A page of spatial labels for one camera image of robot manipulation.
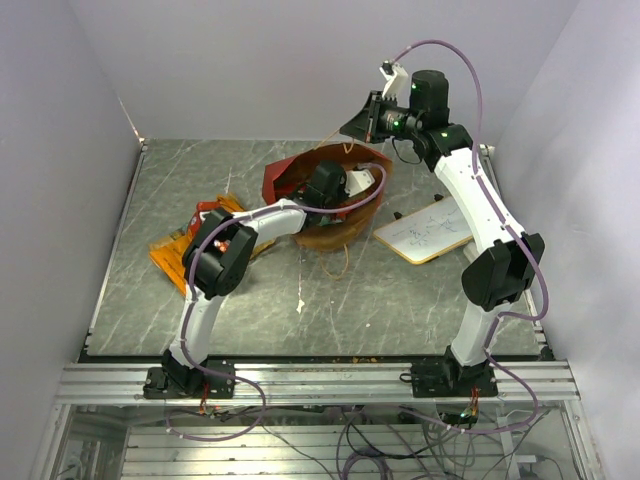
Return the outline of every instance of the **gray marble surface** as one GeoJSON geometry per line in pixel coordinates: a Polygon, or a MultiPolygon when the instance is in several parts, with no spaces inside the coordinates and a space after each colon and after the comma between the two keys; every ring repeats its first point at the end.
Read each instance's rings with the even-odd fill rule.
{"type": "MultiPolygon", "coordinates": [[[[226,191],[248,208],[264,204],[264,166],[312,148],[301,141],[149,142],[135,185],[89,353],[159,354],[178,328],[179,291],[149,259],[148,244],[185,224],[197,202],[226,191]]],[[[373,223],[349,245],[349,270],[339,281],[321,269],[319,254],[281,238],[252,261],[227,297],[211,336],[211,353],[256,355],[391,355],[442,353],[462,321],[466,298],[462,249],[421,266],[378,242],[373,230],[432,203],[445,187],[422,165],[394,159],[384,200],[373,223]],[[298,313],[299,301],[304,302],[298,313]]],[[[415,161],[409,145],[400,150],[415,161]]],[[[344,252],[323,254],[340,272],[344,252]]],[[[504,322],[497,353],[537,353],[531,325],[504,322]]]]}

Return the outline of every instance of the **small whiteboard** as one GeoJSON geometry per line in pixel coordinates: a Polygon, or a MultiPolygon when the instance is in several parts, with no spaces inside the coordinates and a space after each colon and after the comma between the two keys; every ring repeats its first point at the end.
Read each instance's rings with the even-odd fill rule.
{"type": "Polygon", "coordinates": [[[373,235],[414,265],[439,257],[473,238],[453,197],[402,217],[373,235]]]}

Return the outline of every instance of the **cable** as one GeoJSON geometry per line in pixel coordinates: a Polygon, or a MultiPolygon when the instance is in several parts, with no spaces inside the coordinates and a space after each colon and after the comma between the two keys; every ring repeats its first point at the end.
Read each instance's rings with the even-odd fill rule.
{"type": "Polygon", "coordinates": [[[351,471],[353,466],[361,460],[369,460],[370,462],[373,462],[376,467],[378,467],[380,480],[393,480],[393,473],[391,472],[391,469],[383,458],[370,457],[368,455],[359,455],[357,453],[352,453],[351,455],[349,455],[347,457],[347,460],[344,462],[344,467],[342,468],[341,474],[344,480],[348,480],[349,472],[351,471]]]}
{"type": "Polygon", "coordinates": [[[527,438],[527,435],[529,435],[531,430],[533,430],[533,427],[535,427],[544,417],[549,415],[549,413],[551,413],[551,410],[547,410],[546,412],[542,413],[542,415],[540,415],[537,418],[537,420],[535,422],[533,422],[533,424],[531,424],[531,426],[527,429],[527,431],[524,432],[524,435],[522,435],[522,438],[520,439],[518,444],[513,448],[513,450],[510,453],[505,453],[502,457],[500,457],[498,459],[498,461],[496,463],[494,463],[493,466],[489,470],[487,470],[487,472],[483,475],[483,477],[480,480],[484,480],[485,478],[487,478],[487,475],[489,475],[500,464],[500,462],[503,461],[507,457],[510,458],[509,465],[507,465],[507,474],[508,474],[509,473],[509,468],[511,468],[511,460],[513,459],[513,456],[515,455],[515,453],[520,448],[520,445],[522,445],[522,442],[524,442],[524,439],[527,438]]]}
{"type": "Polygon", "coordinates": [[[453,463],[454,466],[458,466],[458,467],[462,467],[462,468],[471,468],[476,464],[476,447],[473,446],[473,443],[471,441],[469,441],[468,445],[467,445],[467,453],[465,454],[465,462],[458,462],[455,458],[455,442],[458,439],[458,435],[456,435],[453,438],[453,442],[454,442],[454,450],[453,450],[453,455],[450,455],[444,448],[444,444],[441,443],[440,445],[438,445],[438,450],[440,451],[440,455],[443,457],[446,457],[447,460],[449,460],[451,463],[453,463]],[[469,450],[473,448],[473,453],[471,454],[471,462],[466,462],[466,459],[469,457],[469,450]]]}
{"type": "MultiPolygon", "coordinates": [[[[459,463],[457,463],[455,461],[454,458],[451,457],[451,455],[449,455],[446,450],[444,449],[444,444],[446,442],[448,442],[449,440],[451,440],[451,438],[454,438],[454,441],[457,440],[457,435],[456,433],[451,433],[449,436],[447,436],[446,432],[436,432],[436,439],[435,439],[435,443],[434,440],[431,438],[431,435],[429,435],[429,429],[431,427],[435,427],[435,425],[431,424],[431,423],[423,423],[422,424],[422,432],[424,434],[425,440],[427,442],[427,446],[429,447],[429,450],[431,451],[431,454],[433,456],[433,459],[436,461],[436,463],[438,464],[438,466],[440,467],[440,469],[442,470],[442,472],[446,475],[455,475],[457,478],[459,478],[455,471],[452,473],[449,471],[449,468],[447,468],[447,466],[445,466],[444,462],[442,461],[441,457],[445,457],[447,460],[449,460],[451,463],[453,463],[454,465],[454,470],[455,470],[455,466],[456,464],[458,466],[464,466],[461,465],[459,463]],[[440,455],[438,455],[433,447],[438,447],[438,450],[440,452],[440,455]]],[[[473,447],[473,464],[475,464],[475,446],[473,447]]]]}
{"type": "Polygon", "coordinates": [[[342,437],[345,436],[345,433],[349,429],[349,425],[351,425],[354,422],[354,420],[360,415],[361,412],[362,411],[356,412],[356,415],[352,416],[349,420],[347,420],[347,423],[345,423],[344,428],[342,429],[342,431],[340,432],[340,435],[338,436],[338,444],[336,445],[336,471],[338,472],[338,477],[340,478],[340,480],[347,480],[347,476],[344,475],[344,473],[340,470],[340,446],[342,444],[342,437]]]}
{"type": "Polygon", "coordinates": [[[558,469],[558,473],[560,474],[560,480],[564,480],[564,475],[562,474],[562,469],[560,468],[560,464],[559,464],[555,459],[553,459],[553,458],[551,458],[551,457],[544,457],[544,456],[542,456],[542,455],[538,455],[538,457],[539,457],[540,459],[542,459],[542,461],[543,461],[543,462],[544,462],[544,461],[547,461],[547,460],[548,460],[548,461],[550,461],[550,462],[553,462],[553,464],[554,464],[554,465],[556,466],[556,468],[558,469]]]}
{"type": "Polygon", "coordinates": [[[395,434],[396,437],[398,437],[398,439],[400,440],[400,442],[402,442],[402,444],[406,447],[406,449],[409,452],[411,452],[411,456],[416,459],[416,462],[418,462],[418,465],[422,467],[422,469],[424,470],[424,473],[428,476],[428,478],[433,479],[433,475],[431,475],[431,472],[429,472],[429,469],[427,468],[427,466],[424,464],[422,460],[420,460],[420,457],[413,452],[413,450],[411,449],[411,445],[407,443],[404,437],[400,435],[400,433],[388,423],[385,422],[385,425],[389,430],[391,430],[395,434]]]}
{"type": "Polygon", "coordinates": [[[248,378],[239,377],[237,375],[232,375],[228,373],[218,372],[216,370],[211,370],[209,368],[203,367],[202,365],[200,365],[198,362],[194,360],[194,358],[189,353],[189,350],[187,349],[186,337],[187,337],[187,329],[189,327],[189,320],[191,319],[191,315],[193,314],[193,309],[195,308],[196,301],[198,300],[198,292],[195,287],[195,274],[196,274],[195,266],[198,264],[198,261],[200,260],[200,257],[202,256],[202,253],[204,252],[204,250],[215,239],[215,237],[218,236],[218,234],[224,231],[224,229],[242,220],[259,218],[259,217],[271,214],[273,212],[277,212],[279,210],[302,210],[304,212],[322,213],[322,214],[346,213],[369,203],[370,201],[375,199],[378,195],[380,195],[380,193],[382,193],[382,190],[384,189],[385,183],[387,181],[387,172],[384,169],[384,167],[382,167],[381,165],[378,165],[377,163],[365,163],[360,165],[360,167],[375,168],[379,170],[381,173],[381,179],[380,179],[380,184],[371,195],[360,200],[359,202],[354,203],[353,205],[348,205],[342,208],[331,208],[331,209],[314,208],[314,207],[308,207],[304,205],[273,205],[271,207],[267,207],[254,214],[248,213],[248,214],[241,214],[238,216],[234,216],[229,220],[227,220],[226,222],[222,222],[220,225],[218,225],[218,227],[215,228],[203,240],[200,247],[196,250],[195,255],[193,256],[193,260],[191,261],[191,265],[189,266],[189,278],[187,282],[187,287],[191,291],[191,300],[189,302],[189,305],[187,306],[187,311],[185,312],[184,321],[182,323],[182,328],[180,330],[180,350],[182,351],[182,354],[187,359],[187,361],[193,366],[193,368],[201,371],[205,375],[210,375],[210,376],[222,378],[225,380],[231,380],[232,382],[238,382],[238,381],[243,382],[255,388],[258,394],[260,395],[260,399],[262,400],[262,405],[261,405],[260,415],[258,416],[258,418],[256,418],[256,420],[247,428],[241,430],[240,432],[234,433],[232,435],[228,435],[225,437],[211,438],[211,437],[200,437],[197,435],[182,434],[171,426],[172,412],[168,412],[165,417],[165,425],[167,428],[167,433],[171,433],[172,435],[176,435],[180,438],[186,438],[187,440],[193,440],[197,442],[223,442],[226,440],[238,438],[244,435],[245,433],[248,433],[251,430],[253,430],[262,422],[264,414],[267,410],[267,397],[264,393],[264,390],[262,390],[262,387],[260,387],[260,385],[258,385],[256,382],[249,380],[248,378]]]}
{"type": "MultiPolygon", "coordinates": [[[[319,149],[322,145],[324,145],[329,140],[331,140],[333,137],[335,137],[338,134],[338,132],[340,131],[340,128],[334,130],[330,135],[328,135],[328,136],[324,137],[322,140],[320,140],[320,142],[318,142],[318,144],[315,147],[313,147],[313,149],[314,150],[319,149]]],[[[356,139],[351,137],[351,144],[349,145],[349,148],[347,148],[347,144],[346,143],[342,144],[342,148],[344,149],[344,153],[346,155],[349,155],[351,153],[351,150],[353,150],[353,146],[355,145],[355,143],[356,143],[356,139]]]]}
{"type": "Polygon", "coordinates": [[[317,458],[312,457],[311,455],[307,455],[306,453],[298,450],[291,443],[289,443],[289,441],[287,441],[284,437],[280,436],[280,434],[268,430],[267,427],[265,427],[264,425],[262,425],[262,428],[268,434],[273,435],[274,437],[280,439],[282,442],[286,443],[289,446],[289,448],[291,448],[294,452],[297,452],[300,455],[302,455],[303,457],[308,458],[309,460],[313,460],[314,462],[316,462],[318,465],[320,465],[322,467],[322,469],[326,472],[326,474],[329,475],[329,478],[331,480],[335,480],[334,477],[333,477],[333,474],[329,471],[329,469],[327,467],[324,466],[324,464],[320,460],[318,460],[317,458]]]}
{"type": "Polygon", "coordinates": [[[331,280],[334,280],[336,282],[340,280],[342,277],[344,277],[344,275],[347,273],[347,270],[349,270],[349,247],[347,246],[346,243],[343,245],[343,247],[344,247],[344,256],[345,256],[344,268],[342,269],[342,272],[340,272],[338,275],[334,275],[329,270],[327,270],[327,267],[324,265],[324,262],[322,261],[322,252],[318,252],[318,263],[320,263],[320,268],[322,268],[322,271],[331,280]]]}
{"type": "MultiPolygon", "coordinates": [[[[480,169],[479,169],[479,166],[478,166],[478,156],[479,156],[478,151],[479,151],[479,145],[480,145],[480,143],[479,143],[480,142],[480,134],[481,134],[481,131],[482,131],[482,89],[480,87],[480,80],[478,79],[478,74],[477,74],[475,68],[473,67],[473,64],[471,63],[469,58],[464,53],[462,53],[462,51],[460,49],[458,49],[454,45],[450,44],[449,42],[445,42],[443,40],[436,40],[436,39],[422,40],[422,41],[419,41],[419,42],[416,42],[414,44],[409,45],[408,47],[406,47],[403,51],[401,51],[398,55],[396,55],[393,58],[392,63],[398,62],[398,60],[400,60],[402,57],[404,57],[411,50],[413,50],[414,48],[420,47],[422,45],[440,45],[440,46],[443,46],[443,47],[451,50],[456,55],[458,55],[458,57],[460,57],[460,59],[465,63],[465,65],[467,66],[469,72],[471,73],[471,77],[473,78],[473,83],[474,83],[475,88],[476,88],[476,107],[477,107],[476,130],[475,130],[475,134],[473,135],[473,144],[472,144],[472,149],[471,149],[472,168],[473,168],[474,177],[475,177],[475,180],[478,182],[478,186],[482,190],[482,193],[484,194],[484,196],[486,197],[487,201],[491,205],[491,208],[493,209],[493,211],[495,212],[496,216],[498,217],[498,219],[502,223],[503,227],[509,233],[509,235],[513,238],[513,240],[516,242],[516,244],[518,245],[520,250],[522,250],[522,253],[527,258],[528,262],[531,264],[531,266],[532,266],[532,268],[533,268],[533,270],[535,272],[535,276],[538,278],[538,282],[540,283],[540,289],[542,290],[542,308],[540,309],[540,312],[537,315],[531,316],[531,315],[524,315],[524,314],[520,314],[520,313],[516,313],[516,312],[500,312],[496,316],[496,318],[494,319],[493,323],[491,324],[491,327],[489,328],[489,332],[487,334],[487,338],[485,339],[485,343],[484,343],[485,355],[486,355],[487,360],[489,361],[489,363],[491,363],[495,368],[498,368],[500,371],[502,371],[502,372],[506,373],[507,375],[509,375],[511,378],[516,380],[518,383],[520,383],[527,390],[527,392],[531,395],[531,399],[533,401],[533,412],[531,413],[531,415],[525,421],[519,422],[519,424],[513,424],[513,425],[509,425],[507,427],[498,428],[495,431],[487,431],[487,430],[485,430],[485,431],[481,431],[480,433],[478,433],[478,431],[473,432],[473,431],[466,431],[465,430],[465,433],[470,433],[470,434],[474,434],[474,433],[475,434],[488,434],[488,433],[500,433],[499,431],[511,431],[511,430],[515,430],[516,428],[519,428],[521,426],[527,426],[527,425],[531,424],[531,422],[535,419],[535,417],[537,416],[538,411],[539,411],[538,399],[536,397],[535,392],[531,389],[531,387],[529,387],[529,385],[527,385],[527,383],[523,379],[521,379],[519,376],[517,376],[516,374],[514,374],[510,370],[506,369],[505,367],[503,367],[502,365],[500,365],[498,362],[496,362],[493,359],[493,357],[491,356],[491,354],[489,352],[489,346],[490,346],[491,341],[493,339],[493,336],[494,336],[494,334],[495,334],[495,332],[496,332],[496,330],[498,328],[499,323],[505,317],[519,318],[519,319],[523,319],[523,320],[529,320],[529,321],[532,321],[532,322],[537,321],[537,320],[541,320],[542,318],[544,318],[545,315],[547,314],[548,309],[549,309],[549,291],[548,291],[547,284],[545,282],[544,276],[542,275],[542,271],[540,270],[540,267],[539,267],[537,261],[535,260],[535,258],[533,257],[533,255],[531,254],[531,252],[529,251],[527,246],[524,244],[524,242],[522,241],[520,236],[513,230],[511,225],[509,225],[507,223],[505,215],[502,213],[502,211],[500,210],[500,208],[496,204],[495,199],[493,198],[493,196],[489,192],[487,186],[484,183],[484,180],[482,179],[482,175],[479,174],[479,170],[480,169]]],[[[419,418],[423,418],[424,420],[427,420],[427,421],[435,420],[435,419],[430,419],[429,417],[426,417],[426,416],[422,416],[422,417],[419,417],[419,418]]],[[[457,429],[455,427],[452,427],[452,428],[454,429],[454,431],[459,431],[460,433],[462,433],[462,431],[460,429],[457,429]]]]}
{"type": "Polygon", "coordinates": [[[476,447],[473,445],[473,440],[476,437],[469,437],[469,444],[467,445],[467,453],[465,453],[465,458],[469,458],[469,449],[471,447],[473,447],[473,462],[471,462],[469,465],[467,465],[466,463],[464,464],[464,466],[462,467],[462,475],[460,475],[462,478],[464,478],[464,474],[467,471],[467,467],[471,468],[476,464],[476,447]]]}
{"type": "Polygon", "coordinates": [[[400,153],[398,153],[398,148],[396,147],[396,137],[391,137],[391,146],[393,147],[393,151],[396,152],[396,156],[402,163],[406,163],[407,165],[420,165],[422,163],[421,160],[418,160],[417,162],[409,162],[402,158],[400,156],[400,153]]]}
{"type": "Polygon", "coordinates": [[[76,465],[74,464],[70,464],[66,470],[61,471],[58,475],[56,475],[56,478],[61,477],[62,475],[64,475],[67,472],[70,472],[71,470],[73,470],[74,468],[76,468],[76,465]]]}
{"type": "MultiPolygon", "coordinates": [[[[462,477],[459,477],[458,475],[456,475],[455,473],[443,473],[443,474],[436,473],[435,476],[436,477],[443,477],[445,479],[446,478],[462,478],[462,477]]],[[[429,477],[429,475],[427,475],[426,473],[423,473],[422,475],[418,475],[417,477],[413,477],[410,480],[421,480],[423,478],[432,478],[432,477],[429,477]]]]}
{"type": "MultiPolygon", "coordinates": [[[[412,450],[409,455],[398,455],[398,454],[394,454],[394,453],[385,453],[385,452],[381,451],[379,448],[375,447],[369,441],[369,439],[367,439],[367,437],[364,436],[364,434],[360,431],[360,429],[358,427],[356,427],[355,424],[352,423],[347,428],[345,436],[346,436],[346,439],[347,439],[347,444],[349,445],[349,447],[351,447],[351,450],[353,450],[356,453],[361,453],[361,452],[356,447],[354,447],[353,444],[351,443],[351,440],[349,438],[349,430],[351,428],[353,428],[358,433],[358,435],[360,435],[360,438],[362,438],[362,440],[364,440],[364,442],[367,444],[369,449],[373,452],[373,453],[368,455],[368,456],[371,456],[371,457],[385,457],[385,458],[389,458],[391,460],[407,460],[409,458],[415,458],[416,455],[420,455],[422,452],[424,452],[428,448],[428,447],[424,447],[424,448],[421,448],[419,450],[416,450],[415,452],[412,450]]],[[[426,458],[426,457],[428,457],[428,455],[422,455],[420,458],[426,458]]]]}
{"type": "Polygon", "coordinates": [[[504,418],[509,418],[511,415],[513,415],[514,413],[526,413],[527,415],[531,415],[531,410],[511,410],[509,413],[507,413],[504,418]]]}

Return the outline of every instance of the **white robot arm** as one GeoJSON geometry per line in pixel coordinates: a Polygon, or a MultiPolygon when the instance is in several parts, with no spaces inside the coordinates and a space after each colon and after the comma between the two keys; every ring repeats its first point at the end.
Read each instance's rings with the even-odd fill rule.
{"type": "Polygon", "coordinates": [[[374,183],[368,169],[345,172],[333,162],[321,162],[304,190],[294,192],[292,198],[250,212],[211,212],[183,256],[185,276],[193,285],[187,288],[178,333],[163,355],[162,373],[158,378],[150,375],[145,395],[161,398],[158,392],[163,393],[169,381],[173,390],[182,394],[192,395],[201,389],[206,379],[192,367],[206,361],[222,302],[242,280],[255,245],[298,233],[326,220],[328,213],[338,213],[336,210],[356,208],[358,203],[373,199],[381,191],[382,182],[366,200],[331,209],[364,193],[374,183]]]}
{"type": "Polygon", "coordinates": [[[479,162],[474,166],[471,137],[462,125],[449,122],[449,83],[444,74],[414,72],[407,108],[397,102],[404,69],[396,62],[384,62],[381,71],[387,80],[384,90],[371,91],[364,107],[340,133],[365,143],[410,140],[418,158],[445,184],[464,214],[479,256],[462,274],[467,308],[445,363],[450,383],[473,379],[486,373],[486,342],[496,315],[510,309],[534,277],[507,228],[520,236],[536,262],[544,242],[538,234],[528,235],[513,219],[479,162]]]}

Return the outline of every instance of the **purple cable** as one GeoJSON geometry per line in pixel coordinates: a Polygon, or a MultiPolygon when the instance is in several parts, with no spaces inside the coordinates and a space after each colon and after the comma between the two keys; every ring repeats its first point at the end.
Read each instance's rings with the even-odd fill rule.
{"type": "MultiPolygon", "coordinates": [[[[519,318],[519,319],[523,319],[523,320],[529,320],[529,321],[532,321],[532,322],[535,322],[537,320],[541,320],[542,318],[544,318],[544,316],[547,314],[547,311],[549,310],[549,290],[547,288],[547,283],[546,283],[546,281],[544,279],[544,276],[542,275],[542,271],[540,270],[540,266],[538,265],[538,262],[535,260],[535,258],[533,258],[533,255],[531,254],[531,252],[529,251],[527,246],[524,244],[524,242],[522,241],[522,239],[520,238],[518,233],[515,232],[510,225],[506,224],[506,218],[505,218],[504,214],[502,213],[502,211],[500,210],[500,208],[496,204],[495,199],[493,198],[493,196],[489,192],[489,189],[485,185],[482,177],[480,175],[478,175],[478,171],[479,171],[478,149],[479,149],[479,146],[480,146],[479,145],[480,133],[482,131],[482,89],[480,88],[480,80],[478,79],[478,74],[476,72],[476,69],[473,67],[473,64],[471,63],[469,58],[460,49],[458,49],[454,45],[450,44],[449,42],[445,42],[443,40],[436,40],[436,39],[421,40],[419,42],[416,42],[416,43],[413,43],[413,44],[409,45],[402,52],[400,52],[398,55],[396,55],[392,62],[396,63],[398,60],[400,60],[402,57],[404,57],[411,50],[413,50],[414,48],[420,47],[422,45],[440,45],[440,46],[443,46],[445,48],[448,48],[449,50],[453,51],[456,55],[458,55],[458,57],[460,57],[460,59],[465,63],[465,65],[469,69],[469,72],[471,73],[471,77],[473,78],[473,83],[474,83],[475,88],[476,88],[476,103],[477,103],[476,107],[477,107],[477,116],[478,116],[477,123],[476,123],[475,134],[473,135],[473,145],[472,145],[472,149],[471,149],[473,173],[474,173],[476,181],[478,182],[478,185],[480,186],[480,189],[482,190],[482,193],[484,194],[484,196],[486,197],[487,201],[491,205],[491,208],[493,209],[493,211],[495,212],[496,216],[500,220],[500,223],[502,223],[504,225],[505,230],[509,233],[509,235],[511,235],[513,240],[516,242],[516,244],[518,245],[520,250],[522,250],[522,253],[525,255],[525,257],[527,258],[527,260],[531,264],[531,266],[532,266],[532,268],[533,268],[533,270],[535,272],[535,275],[538,278],[538,281],[540,282],[540,289],[542,290],[542,309],[540,310],[540,313],[538,313],[535,316],[524,315],[524,314],[516,313],[516,312],[501,312],[501,313],[499,313],[496,316],[496,318],[493,321],[493,323],[491,324],[491,327],[489,328],[489,332],[487,334],[487,338],[486,338],[485,343],[484,343],[485,355],[486,355],[487,360],[489,361],[489,363],[491,363],[494,367],[496,367],[500,371],[502,371],[502,372],[506,373],[507,375],[509,375],[511,378],[516,380],[518,383],[520,383],[527,390],[527,392],[529,392],[529,394],[531,395],[531,399],[533,401],[533,407],[534,408],[533,408],[533,412],[531,413],[529,418],[527,418],[526,420],[524,420],[522,422],[511,424],[511,425],[506,426],[506,427],[497,428],[495,430],[484,430],[484,431],[476,430],[474,432],[471,432],[471,431],[468,431],[468,430],[464,430],[464,432],[465,433],[469,433],[469,434],[477,434],[477,435],[507,432],[507,431],[515,430],[515,429],[517,429],[519,427],[528,426],[535,419],[535,417],[538,414],[538,410],[539,410],[538,398],[536,397],[535,392],[531,389],[531,387],[529,387],[529,385],[527,385],[527,383],[522,378],[520,378],[518,375],[516,375],[515,373],[511,372],[510,370],[508,370],[507,368],[503,367],[498,362],[496,362],[496,360],[489,353],[489,345],[491,344],[491,340],[493,339],[493,336],[494,336],[494,334],[495,334],[495,332],[496,332],[496,330],[498,328],[499,323],[505,317],[519,318]]],[[[411,410],[406,410],[406,412],[414,414],[411,410]]],[[[414,414],[414,415],[419,417],[419,418],[422,418],[423,420],[427,420],[429,422],[442,425],[445,428],[450,428],[453,431],[458,431],[458,432],[462,433],[462,429],[459,429],[457,427],[451,427],[450,425],[446,425],[446,424],[444,424],[444,422],[441,422],[438,419],[427,417],[427,416],[424,416],[424,415],[417,415],[417,414],[414,414]]]]}
{"type": "Polygon", "coordinates": [[[347,423],[344,424],[344,428],[340,432],[340,436],[338,437],[338,444],[336,445],[336,472],[338,472],[338,477],[340,480],[347,480],[347,476],[349,472],[345,474],[344,471],[340,470],[340,445],[342,445],[342,437],[345,436],[347,430],[349,429],[349,425],[351,425],[354,420],[361,414],[362,412],[356,412],[356,415],[347,420],[347,423]]]}
{"type": "MultiPolygon", "coordinates": [[[[447,475],[446,473],[436,473],[435,474],[436,477],[442,477],[442,478],[451,478],[451,475],[447,475]]],[[[417,477],[413,477],[410,480],[421,480],[423,478],[433,478],[434,475],[429,475],[427,473],[423,473],[422,475],[418,475],[417,477]]]]}
{"type": "Polygon", "coordinates": [[[349,472],[351,471],[353,466],[361,460],[370,460],[375,463],[376,467],[378,467],[378,473],[380,473],[380,480],[393,480],[393,472],[389,468],[389,465],[387,465],[387,462],[384,461],[384,458],[369,457],[367,455],[360,455],[356,452],[353,452],[351,455],[349,455],[344,462],[344,467],[342,468],[341,474],[344,480],[348,479],[349,472]]]}
{"type": "Polygon", "coordinates": [[[351,210],[355,210],[356,208],[359,208],[367,203],[369,203],[370,201],[372,201],[374,198],[376,198],[378,195],[380,195],[380,193],[382,193],[382,190],[387,182],[387,172],[384,169],[384,167],[382,167],[381,165],[378,165],[377,163],[365,163],[362,165],[359,165],[360,168],[375,168],[377,170],[380,171],[382,178],[380,179],[380,184],[378,185],[378,187],[374,190],[374,192],[369,195],[367,198],[364,198],[362,200],[360,200],[359,202],[354,203],[353,205],[348,205],[346,207],[342,207],[342,208],[333,208],[333,209],[323,209],[323,208],[314,208],[314,207],[307,207],[304,205],[274,205],[273,207],[268,207],[265,208],[264,210],[261,210],[260,212],[254,214],[254,215],[238,215],[236,217],[233,217],[229,220],[227,220],[226,222],[221,223],[220,225],[218,225],[217,228],[215,228],[202,242],[202,245],[200,245],[200,248],[198,248],[196,250],[195,255],[193,256],[193,260],[191,261],[191,265],[189,268],[189,281],[188,281],[188,286],[189,286],[189,290],[191,291],[191,295],[192,295],[192,299],[191,302],[189,303],[189,306],[187,307],[187,311],[185,312],[185,318],[184,318],[184,322],[182,323],[182,328],[180,330],[180,350],[182,351],[182,354],[184,355],[184,357],[187,359],[187,361],[197,370],[200,370],[202,373],[204,373],[205,375],[211,375],[214,377],[218,377],[218,378],[223,378],[225,380],[231,380],[233,382],[244,382],[248,385],[251,385],[253,388],[255,388],[258,392],[258,394],[260,395],[260,399],[262,400],[262,408],[260,410],[260,415],[258,415],[258,417],[256,418],[256,420],[249,425],[247,428],[245,428],[244,430],[241,430],[237,433],[234,433],[233,435],[228,435],[225,437],[217,437],[217,438],[210,438],[210,437],[200,437],[197,435],[189,435],[189,434],[184,434],[184,433],[180,433],[178,432],[175,428],[173,428],[171,426],[171,414],[173,413],[173,411],[167,413],[167,415],[165,416],[165,424],[167,427],[167,432],[171,433],[173,435],[179,436],[180,438],[185,438],[187,440],[193,440],[193,441],[197,441],[197,442],[224,442],[226,440],[232,440],[234,438],[238,438],[242,435],[244,435],[245,433],[250,432],[251,430],[253,430],[255,427],[257,427],[261,422],[262,419],[264,417],[264,414],[266,412],[267,409],[267,397],[264,393],[264,390],[262,390],[262,388],[260,387],[260,385],[258,385],[256,382],[253,382],[251,380],[249,380],[248,378],[244,378],[244,377],[238,377],[237,375],[231,375],[228,373],[223,373],[223,372],[218,372],[216,370],[211,370],[209,368],[203,367],[202,365],[200,365],[199,363],[197,363],[194,358],[191,356],[191,354],[189,353],[189,350],[187,349],[187,341],[186,341],[186,335],[187,335],[187,328],[189,325],[189,319],[191,318],[191,314],[193,313],[193,309],[195,308],[195,302],[198,299],[198,294],[195,288],[195,266],[197,265],[198,261],[200,260],[200,257],[202,256],[202,252],[207,248],[207,246],[209,246],[209,244],[213,241],[213,239],[218,236],[225,228],[229,227],[230,225],[233,225],[235,223],[238,223],[242,220],[247,220],[247,219],[251,219],[251,218],[260,218],[264,215],[268,215],[270,213],[273,212],[277,212],[279,210],[302,210],[304,212],[311,212],[311,213],[323,213],[323,214],[336,214],[336,213],[346,213],[346,212],[350,212],[351,210]]]}

